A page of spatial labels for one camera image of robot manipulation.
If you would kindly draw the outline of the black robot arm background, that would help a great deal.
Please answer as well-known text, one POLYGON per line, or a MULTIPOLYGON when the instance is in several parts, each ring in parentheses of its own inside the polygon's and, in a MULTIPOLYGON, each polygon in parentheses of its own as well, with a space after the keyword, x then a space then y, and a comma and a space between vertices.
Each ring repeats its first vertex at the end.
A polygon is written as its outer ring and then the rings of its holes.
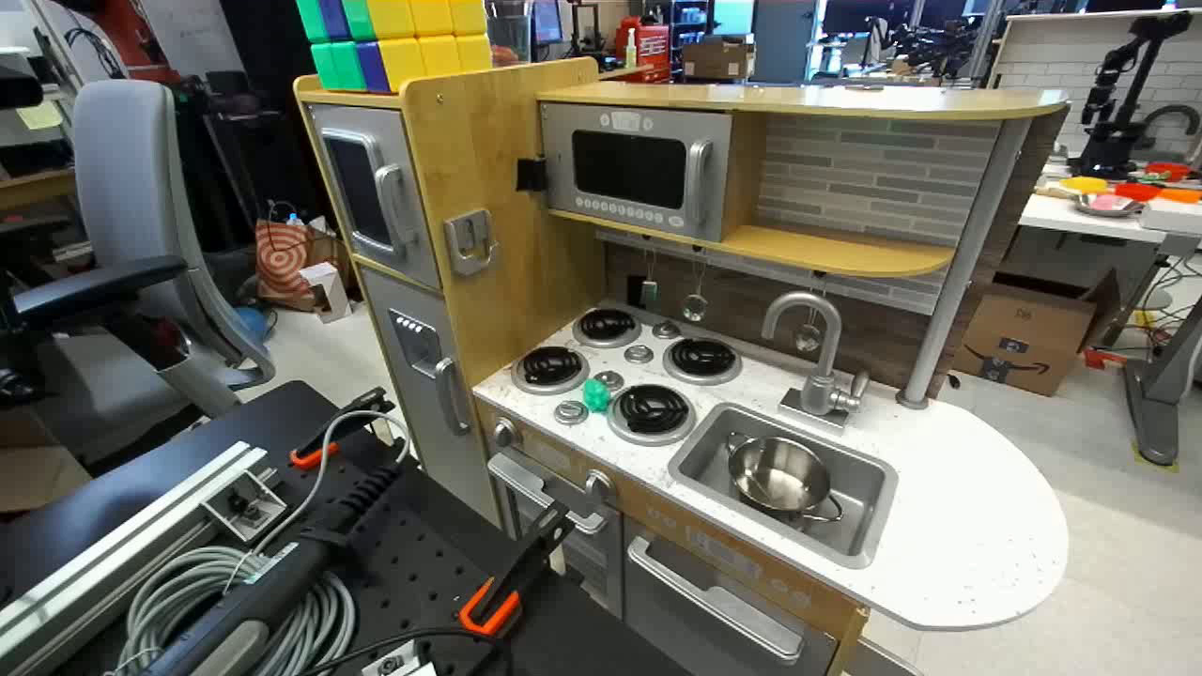
POLYGON ((1140 116, 1140 98, 1145 89, 1161 47, 1183 36, 1187 28, 1187 11, 1142 17, 1132 23, 1132 38, 1101 61, 1083 107, 1083 126, 1088 140, 1067 163, 1074 177, 1125 181, 1133 170, 1132 153, 1150 146, 1145 129, 1156 116, 1183 116, 1187 132, 1202 129, 1202 116, 1192 107, 1161 107, 1150 116, 1140 116))

